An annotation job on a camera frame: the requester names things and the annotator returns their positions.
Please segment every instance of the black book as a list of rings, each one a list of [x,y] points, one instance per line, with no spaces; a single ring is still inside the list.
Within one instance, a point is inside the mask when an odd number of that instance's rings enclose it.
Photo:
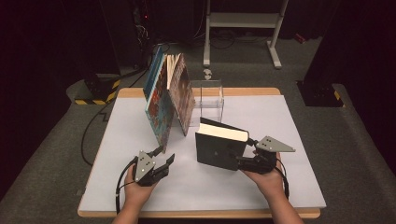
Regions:
[[[197,160],[223,169],[238,170],[236,157],[242,157],[248,132],[211,119],[200,119],[195,133]]]

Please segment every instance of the white stand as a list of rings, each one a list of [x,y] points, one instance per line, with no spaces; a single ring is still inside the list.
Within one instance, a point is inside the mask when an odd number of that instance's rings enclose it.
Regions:
[[[279,13],[218,13],[210,12],[210,0],[207,0],[206,9],[206,32],[204,49],[204,66],[210,65],[210,28],[211,27],[250,27],[250,28],[273,28],[274,33],[267,46],[270,51],[274,67],[282,67],[277,56],[275,44],[279,30],[285,16],[286,7],[289,0],[283,0]]]

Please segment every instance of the book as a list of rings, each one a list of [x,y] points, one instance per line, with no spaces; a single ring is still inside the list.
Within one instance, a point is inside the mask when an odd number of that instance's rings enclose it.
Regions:
[[[236,157],[243,156],[248,138],[248,131],[200,118],[199,130],[195,133],[197,161],[236,171]]]
[[[177,119],[185,136],[189,131],[192,110],[195,106],[191,82],[183,54],[167,55],[168,89]]]
[[[158,63],[150,67],[153,73],[143,89],[150,92],[145,111],[159,145],[166,150],[174,114],[186,136],[195,100],[183,54],[166,55],[157,50],[154,57]]]
[[[163,58],[163,48],[158,47],[156,53],[154,54],[152,58],[152,62],[150,65],[150,68],[148,70],[148,77],[146,79],[146,82],[143,86],[143,93],[146,97],[146,100],[149,99],[149,95],[152,90],[152,86],[154,85],[154,81],[157,77],[158,69],[160,68],[160,63],[162,63],[162,58]]]
[[[146,105],[146,115],[159,146],[166,150],[175,108],[166,89],[166,57],[161,56]]]

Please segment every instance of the transparent plastic holder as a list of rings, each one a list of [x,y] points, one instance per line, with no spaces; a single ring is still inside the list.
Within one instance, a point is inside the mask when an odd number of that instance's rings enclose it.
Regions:
[[[195,107],[190,127],[199,127],[200,117],[221,122],[224,95],[221,80],[192,80]]]

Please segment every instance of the open book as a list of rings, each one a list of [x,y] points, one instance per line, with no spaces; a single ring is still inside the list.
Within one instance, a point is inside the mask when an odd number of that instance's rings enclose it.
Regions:
[[[175,112],[187,135],[195,101],[183,54],[166,55],[159,49],[153,62],[143,88],[149,92],[146,114],[159,145],[166,149]]]
[[[247,131],[211,119],[201,118],[195,133],[198,162],[228,170],[238,169],[247,143]]]

